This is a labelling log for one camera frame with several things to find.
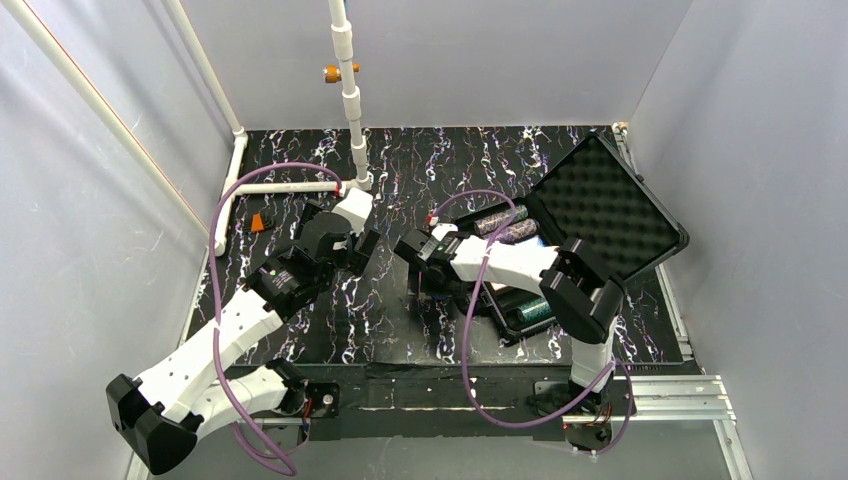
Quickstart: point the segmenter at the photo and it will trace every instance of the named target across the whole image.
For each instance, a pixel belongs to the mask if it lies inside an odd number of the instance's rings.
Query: open case lid
[[[686,230],[644,185],[641,176],[592,132],[554,165],[527,195],[567,237],[588,242],[628,280],[689,243]]]

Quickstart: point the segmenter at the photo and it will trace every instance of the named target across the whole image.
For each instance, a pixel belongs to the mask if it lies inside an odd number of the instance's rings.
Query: foam padding
[[[678,225],[600,139],[587,138],[569,157],[535,189],[567,237],[588,242],[625,279],[681,244]]]

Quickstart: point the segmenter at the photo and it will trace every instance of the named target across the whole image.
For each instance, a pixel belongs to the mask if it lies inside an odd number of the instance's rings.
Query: black storage case
[[[686,230],[648,190],[642,177],[594,132],[554,165],[528,195],[513,201],[527,207],[547,245],[561,245],[567,237],[581,238],[625,283],[689,243]],[[493,205],[453,223],[460,231],[474,234],[475,220],[505,208],[504,203]],[[487,283],[481,296],[482,307],[488,308],[507,344],[556,323],[553,318],[535,323],[519,320],[518,306],[537,298],[530,292],[509,287],[495,291]]]

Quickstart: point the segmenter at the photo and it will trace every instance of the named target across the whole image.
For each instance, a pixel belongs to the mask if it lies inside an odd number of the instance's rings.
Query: white pipe fitting
[[[359,126],[359,120],[348,122],[350,125],[350,144],[360,145],[365,142],[365,136],[362,135],[362,128]]]
[[[349,122],[358,122],[362,118],[362,107],[359,104],[359,87],[353,87],[353,93],[348,95],[342,92],[342,101],[345,105],[345,116]]]
[[[339,72],[342,77],[342,92],[348,95],[356,93],[356,70],[353,69],[353,60],[339,62]]]
[[[351,144],[350,150],[353,152],[353,164],[356,165],[357,170],[359,167],[365,167],[368,165],[368,157],[365,155],[365,149],[367,145],[365,144],[365,138],[362,138],[362,143],[359,145]]]
[[[341,27],[331,25],[330,29],[333,31],[333,51],[336,52],[336,58],[340,62],[353,60],[353,31],[350,22],[345,20]]]
[[[335,192],[336,182],[248,183],[236,190],[236,195],[257,193]],[[352,180],[342,182],[342,190],[355,186]]]

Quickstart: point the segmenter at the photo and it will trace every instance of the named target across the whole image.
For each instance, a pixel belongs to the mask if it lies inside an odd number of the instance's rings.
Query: small orange object
[[[353,71],[359,72],[359,64],[353,64]],[[342,79],[342,72],[335,65],[327,65],[324,67],[324,83],[336,83]]]
[[[253,221],[250,222],[250,231],[253,233],[262,232],[265,230],[265,222],[262,221],[262,214],[254,213]]]

